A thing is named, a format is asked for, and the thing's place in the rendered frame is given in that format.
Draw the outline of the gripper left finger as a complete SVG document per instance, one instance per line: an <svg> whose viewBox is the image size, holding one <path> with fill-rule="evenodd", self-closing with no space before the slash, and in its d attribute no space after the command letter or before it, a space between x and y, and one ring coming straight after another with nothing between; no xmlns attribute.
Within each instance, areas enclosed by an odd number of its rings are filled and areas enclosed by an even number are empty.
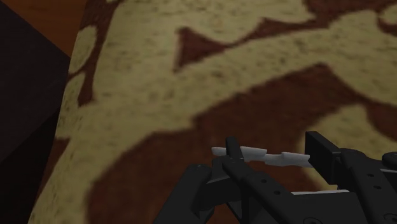
<svg viewBox="0 0 397 224"><path fill-rule="evenodd" d="M311 224L310 209L264 172L254 171L236 138L212 166L190 165L153 224L207 224L226 204L240 224Z"/></svg>

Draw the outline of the beige and red patterned rug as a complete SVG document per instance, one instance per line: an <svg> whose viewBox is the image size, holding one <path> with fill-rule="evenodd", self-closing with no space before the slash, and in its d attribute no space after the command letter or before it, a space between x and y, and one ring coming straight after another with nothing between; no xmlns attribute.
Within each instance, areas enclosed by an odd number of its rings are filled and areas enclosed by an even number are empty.
<svg viewBox="0 0 397 224"><path fill-rule="evenodd" d="M88 0L28 224L151 224L234 136L397 151L397 0Z"/></svg>

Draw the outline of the white notched piece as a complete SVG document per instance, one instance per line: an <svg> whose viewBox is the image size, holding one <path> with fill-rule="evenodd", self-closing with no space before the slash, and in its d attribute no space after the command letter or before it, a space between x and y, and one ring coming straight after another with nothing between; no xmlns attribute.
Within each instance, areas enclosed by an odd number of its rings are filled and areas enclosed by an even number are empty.
<svg viewBox="0 0 397 224"><path fill-rule="evenodd" d="M281 152L280 154L269 154L266 149L253 148L248 146L241 146L243 155L243 161L250 162L264 162L267 165L286 167L286 166L298 166L298 167L309 167L313 166L309 163L309 155L292 153L292 152Z"/></svg>

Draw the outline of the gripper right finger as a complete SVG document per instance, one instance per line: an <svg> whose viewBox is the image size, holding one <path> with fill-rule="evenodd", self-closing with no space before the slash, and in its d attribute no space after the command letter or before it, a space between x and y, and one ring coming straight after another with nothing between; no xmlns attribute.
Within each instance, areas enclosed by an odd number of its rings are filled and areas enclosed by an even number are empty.
<svg viewBox="0 0 397 224"><path fill-rule="evenodd" d="M369 224L397 224L397 192L378 161L358 150L338 148L316 131L305 133L305 153L328 184L358 196Z"/></svg>

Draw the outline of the dark furniture block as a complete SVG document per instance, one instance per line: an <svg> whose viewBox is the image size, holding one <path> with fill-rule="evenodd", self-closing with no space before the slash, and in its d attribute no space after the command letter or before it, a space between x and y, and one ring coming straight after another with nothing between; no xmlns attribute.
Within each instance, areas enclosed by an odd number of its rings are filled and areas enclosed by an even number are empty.
<svg viewBox="0 0 397 224"><path fill-rule="evenodd" d="M0 224L27 224L53 144L69 57L0 1Z"/></svg>

